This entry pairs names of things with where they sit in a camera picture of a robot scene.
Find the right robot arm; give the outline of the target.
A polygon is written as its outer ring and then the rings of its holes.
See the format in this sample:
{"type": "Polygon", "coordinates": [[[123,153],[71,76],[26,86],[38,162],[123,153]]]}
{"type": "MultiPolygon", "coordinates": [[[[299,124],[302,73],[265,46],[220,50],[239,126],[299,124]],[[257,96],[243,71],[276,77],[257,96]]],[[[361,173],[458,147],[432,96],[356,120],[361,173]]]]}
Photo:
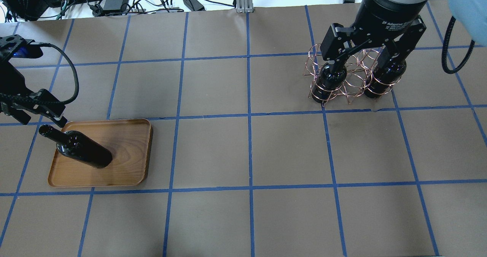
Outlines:
{"type": "MultiPolygon", "coordinates": [[[[386,63],[402,63],[424,32],[419,12],[428,0],[362,0],[355,21],[350,27],[334,23],[321,44],[321,54],[327,62],[326,74],[341,72],[348,58],[364,49],[385,46],[386,63]]],[[[445,35],[442,51],[443,70],[456,73],[468,61],[476,43],[486,45],[486,0],[448,0],[452,18],[447,32],[456,21],[471,36],[470,47],[460,65],[449,69],[446,54],[449,34],[445,35]]]]}

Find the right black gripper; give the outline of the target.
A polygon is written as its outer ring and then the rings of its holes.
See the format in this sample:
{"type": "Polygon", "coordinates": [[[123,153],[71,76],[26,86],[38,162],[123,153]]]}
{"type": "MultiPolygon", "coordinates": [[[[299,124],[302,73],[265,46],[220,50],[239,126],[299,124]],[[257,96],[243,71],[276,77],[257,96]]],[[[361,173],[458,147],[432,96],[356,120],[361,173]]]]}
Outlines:
{"type": "Polygon", "coordinates": [[[416,48],[427,27],[419,15],[426,1],[404,4],[394,0],[362,0],[350,27],[330,25],[320,46],[326,62],[320,74],[336,75],[348,58],[360,49],[385,45],[380,67],[405,68],[406,58],[416,48]]]}

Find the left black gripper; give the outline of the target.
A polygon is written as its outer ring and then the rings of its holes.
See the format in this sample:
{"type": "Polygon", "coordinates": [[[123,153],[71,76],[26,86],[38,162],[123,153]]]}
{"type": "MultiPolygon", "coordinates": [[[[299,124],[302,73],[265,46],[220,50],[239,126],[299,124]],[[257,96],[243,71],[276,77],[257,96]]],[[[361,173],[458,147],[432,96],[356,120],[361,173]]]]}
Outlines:
{"type": "Polygon", "coordinates": [[[40,47],[32,45],[35,40],[25,39],[20,35],[1,37],[1,113],[14,118],[22,125],[27,125],[31,117],[24,111],[42,115],[63,128],[68,120],[63,116],[65,105],[48,90],[34,93],[26,87],[24,76],[9,62],[12,58],[38,59],[42,56],[40,47]],[[35,101],[26,102],[14,97],[27,97],[35,101]]]}

